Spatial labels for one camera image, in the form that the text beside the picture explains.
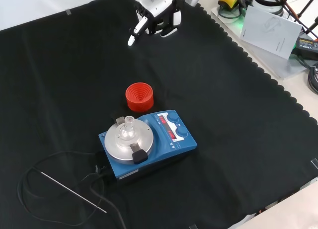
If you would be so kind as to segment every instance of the black tablecloth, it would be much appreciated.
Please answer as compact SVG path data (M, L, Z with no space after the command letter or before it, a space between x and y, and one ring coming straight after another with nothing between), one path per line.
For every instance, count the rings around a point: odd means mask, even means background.
M0 227L68 228L30 217L16 185L35 161L57 151L102 150L125 89L153 87L154 110L175 109L196 140L196 152L152 175L106 193L129 228L225 229L315 177L316 120L210 19L182 6L182 25L167 37L143 36L127 46L137 24L132 0L97 0L0 33ZM72 186L92 172L84 156L39 166ZM60 188L34 173L31 187ZM86 190L94 202L97 201ZM47 219L75 223L93 208L73 195L32 199ZM82 228L116 228L114 210Z

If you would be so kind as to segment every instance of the digital display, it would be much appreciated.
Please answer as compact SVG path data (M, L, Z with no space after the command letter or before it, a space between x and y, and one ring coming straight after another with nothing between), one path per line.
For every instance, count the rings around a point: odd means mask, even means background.
M165 129L167 130L167 132L170 135L171 139L173 139L173 140L177 139L177 137L175 136L175 134L171 130L171 128L168 125L168 122L165 120L165 118L163 116L159 116L159 119L160 119L161 123L163 124L163 126L165 127Z

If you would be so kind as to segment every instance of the cable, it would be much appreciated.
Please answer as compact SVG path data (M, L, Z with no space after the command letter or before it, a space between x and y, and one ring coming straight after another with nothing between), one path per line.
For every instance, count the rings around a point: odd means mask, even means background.
M42 196L39 196L39 195L36 195L35 193L32 193L31 190L30 190L30 186L29 186L29 182L28 182L28 175L29 175L30 172L28 172L24 178L24 190L30 194L31 196L33 196L34 198L38 198L38 199L55 199L55 198L58 198L66 193L68 193L68 190L65 190L64 192L62 193L59 193L59 194L56 194L56 195L52 195L50 197L42 197ZM76 185L74 185L73 187L70 187L70 189L74 190L76 187L78 187L79 185L81 185L85 179L87 179L88 177L92 176L92 175L98 175L98 173L90 173L88 175L86 175L80 182L78 182Z
M234 16L234 17L227 17L227 16L222 15L222 14L221 14L221 11L222 11L222 10L223 10L223 7L222 7L222 6L220 6L219 11L218 11L218 15L219 15L220 17L225 18L225 19L237 19L237 18L239 18L239 17L241 16L241 10L240 10L240 7L238 7L239 15L238 15L238 16Z
M90 189L90 191L91 191L96 197L100 198L100 200L105 201L106 203L108 203L110 206L112 206L112 207L115 209L115 211L116 211L117 214L118 214L118 218L119 218L119 220L120 220L120 223L121 223L121 225L122 225L122 228L123 228L123 229L127 229L127 227L126 227L126 225L125 225L125 222L124 222L124 220L123 220L123 217L121 216L120 211L118 210L118 208L117 208L111 201L109 201L107 198L105 198L103 195L100 195L99 193L97 193L97 192L93 189L93 186L94 186L95 182L97 182L97 181L100 180L101 178L105 177L105 175L107 175L107 174L102 174L102 175L100 175L97 179L95 179L95 180L91 183L89 189Z
M296 58L298 60L298 62L303 65L305 68L309 69L309 73L308 73L308 83L309 86L312 88L312 90L318 94L318 72L317 72L317 68L315 66L310 66L309 64L307 64L305 62L305 60L303 59L303 57L301 56L297 56Z
M307 30L309 30L316 38L318 38L317 35L315 35L307 26L305 26L297 17L293 9L288 5L286 0L276 0L277 2L284 1L284 4L282 4L282 7L287 11L288 14L290 14L298 23L300 23L303 27L305 27Z
M48 219L44 219L44 218L41 218L41 217L38 217L37 215L33 214L30 209L28 208L28 206L26 205L24 199L23 199L23 183L24 183L24 180L25 180L25 177L26 175L35 169L35 166L37 166L38 164L52 158L52 157L55 157L55 156L58 156L58 155L62 155L62 154L79 154L79 155L95 155L95 153L82 153L82 152L75 152L75 151L65 151L65 152L57 152L57 153L53 153L49 156L47 156L46 158L43 158L41 160L39 160L38 162L36 162L32 167L30 167L28 170L26 170L23 174L22 174L22 177L21 179L19 180L18 184L17 184L17 196L18 196L18 199L19 199L19 202L20 204L24 207L25 211L27 213L29 213L32 217L36 218L37 220L40 220L40 221L43 221L43 222L49 222L49 223L57 223L57 224L63 224L63 225L66 225L66 226L70 226L70 227L78 227L78 226L81 226L83 224L85 224L92 216L93 214L96 212L97 210L97 207L99 206L99 204L101 203L101 199L99 200L99 202L97 203L96 205L96 208L93 210L93 212L82 222L78 223L78 224L68 224L68 223L64 223L64 222L60 222L60 221L54 221L54 220L48 220Z

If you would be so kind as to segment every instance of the red cup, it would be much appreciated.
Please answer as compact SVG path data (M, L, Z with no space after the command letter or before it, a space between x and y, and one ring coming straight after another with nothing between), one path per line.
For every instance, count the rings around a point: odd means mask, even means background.
M126 99L132 111L148 111L154 105L153 89L144 82L134 83L127 88Z

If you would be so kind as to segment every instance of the white paper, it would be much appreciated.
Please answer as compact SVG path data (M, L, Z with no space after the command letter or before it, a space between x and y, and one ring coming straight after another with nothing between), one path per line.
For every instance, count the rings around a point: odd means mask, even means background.
M240 38L288 59L301 29L298 23L249 6Z

